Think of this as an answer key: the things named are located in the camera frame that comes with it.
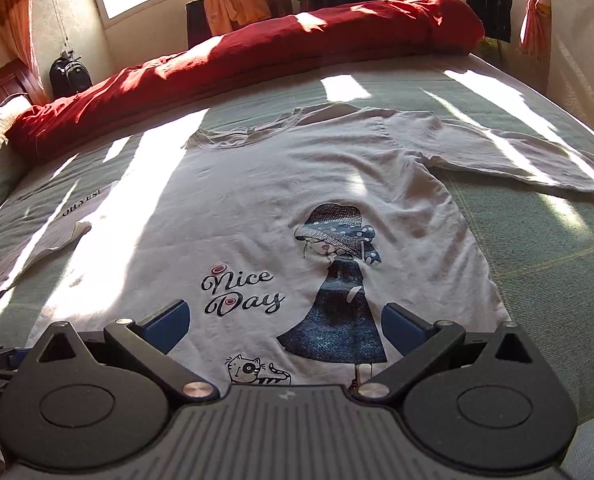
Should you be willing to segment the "white printed t-shirt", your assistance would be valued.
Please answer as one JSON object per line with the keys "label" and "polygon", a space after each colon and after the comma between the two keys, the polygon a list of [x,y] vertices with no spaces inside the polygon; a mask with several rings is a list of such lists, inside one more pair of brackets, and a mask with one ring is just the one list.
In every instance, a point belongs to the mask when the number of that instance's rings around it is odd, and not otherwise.
{"label": "white printed t-shirt", "polygon": [[173,356],[219,388],[350,384],[397,359],[382,312],[490,332],[508,318],[486,258],[434,168],[594,193],[594,156],[431,112],[299,108],[269,125],[149,134],[137,167],[68,193],[0,294],[74,242],[39,322],[95,330],[186,301]]}

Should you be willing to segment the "green plaid bed blanket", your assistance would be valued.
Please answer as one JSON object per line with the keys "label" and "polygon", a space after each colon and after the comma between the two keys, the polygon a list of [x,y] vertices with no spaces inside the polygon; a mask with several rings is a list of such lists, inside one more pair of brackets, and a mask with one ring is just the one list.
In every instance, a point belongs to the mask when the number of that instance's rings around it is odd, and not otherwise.
{"label": "green plaid bed blanket", "polygon": [[[516,79],[474,58],[394,58],[286,76],[198,101],[120,129],[33,171],[0,209],[0,260],[29,248],[68,193],[84,197],[137,167],[149,134],[193,118],[206,131],[265,126],[299,108],[431,112],[534,136],[594,156],[594,133]],[[525,327],[577,405],[594,417],[594,193],[450,168],[449,191],[486,258],[507,320]],[[48,327],[43,307],[64,278],[74,242],[35,260],[0,295],[0,344],[27,347]]]}

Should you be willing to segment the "black backpack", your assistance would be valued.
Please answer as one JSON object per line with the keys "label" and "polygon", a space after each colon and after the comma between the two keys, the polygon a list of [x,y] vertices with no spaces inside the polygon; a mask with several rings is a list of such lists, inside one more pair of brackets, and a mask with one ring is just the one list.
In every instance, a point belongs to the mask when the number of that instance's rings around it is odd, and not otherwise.
{"label": "black backpack", "polygon": [[92,79],[86,66],[73,50],[63,51],[52,62],[49,78],[55,99],[74,96],[92,87]]}

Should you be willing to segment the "wooden headboard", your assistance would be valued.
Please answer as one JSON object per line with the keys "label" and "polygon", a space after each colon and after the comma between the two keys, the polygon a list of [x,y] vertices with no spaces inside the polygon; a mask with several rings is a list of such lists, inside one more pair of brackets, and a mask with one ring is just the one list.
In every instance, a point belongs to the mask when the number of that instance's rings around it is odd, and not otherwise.
{"label": "wooden headboard", "polygon": [[40,87],[39,80],[21,60],[9,62],[0,68],[0,105],[9,96],[25,93],[35,105],[48,102],[46,92]]}

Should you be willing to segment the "red duvet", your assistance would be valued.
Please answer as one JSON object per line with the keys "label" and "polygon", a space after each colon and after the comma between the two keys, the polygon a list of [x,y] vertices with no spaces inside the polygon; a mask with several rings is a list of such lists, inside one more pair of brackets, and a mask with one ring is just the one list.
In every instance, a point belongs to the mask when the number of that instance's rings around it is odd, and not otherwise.
{"label": "red duvet", "polygon": [[372,0],[271,18],[33,106],[6,138],[28,165],[38,166],[115,129],[220,93],[339,63],[468,55],[483,36],[482,21],[462,0]]}

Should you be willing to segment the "orange curtain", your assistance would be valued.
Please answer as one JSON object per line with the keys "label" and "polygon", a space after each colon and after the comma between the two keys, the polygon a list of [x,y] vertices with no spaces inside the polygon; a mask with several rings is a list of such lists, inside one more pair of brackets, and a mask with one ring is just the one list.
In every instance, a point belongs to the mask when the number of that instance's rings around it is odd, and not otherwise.
{"label": "orange curtain", "polygon": [[532,58],[546,58],[551,49],[551,0],[527,0],[519,34],[520,52]]}
{"label": "orange curtain", "polygon": [[0,0],[0,36],[10,55],[39,77],[32,42],[32,0]]}

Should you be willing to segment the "orange hanging garment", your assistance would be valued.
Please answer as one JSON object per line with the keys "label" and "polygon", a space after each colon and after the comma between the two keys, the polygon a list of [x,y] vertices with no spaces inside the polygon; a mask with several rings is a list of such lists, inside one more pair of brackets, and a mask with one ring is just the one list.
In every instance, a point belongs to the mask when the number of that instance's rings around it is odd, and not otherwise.
{"label": "orange hanging garment", "polygon": [[204,10],[212,36],[272,18],[267,0],[204,0]]}

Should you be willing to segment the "left orange curtain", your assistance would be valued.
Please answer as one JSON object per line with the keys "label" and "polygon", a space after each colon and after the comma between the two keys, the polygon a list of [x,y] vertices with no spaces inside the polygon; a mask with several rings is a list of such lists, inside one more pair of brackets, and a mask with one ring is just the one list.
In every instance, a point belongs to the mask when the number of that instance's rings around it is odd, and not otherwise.
{"label": "left orange curtain", "polygon": [[10,55],[39,77],[32,42],[32,0],[0,0],[0,36]]}

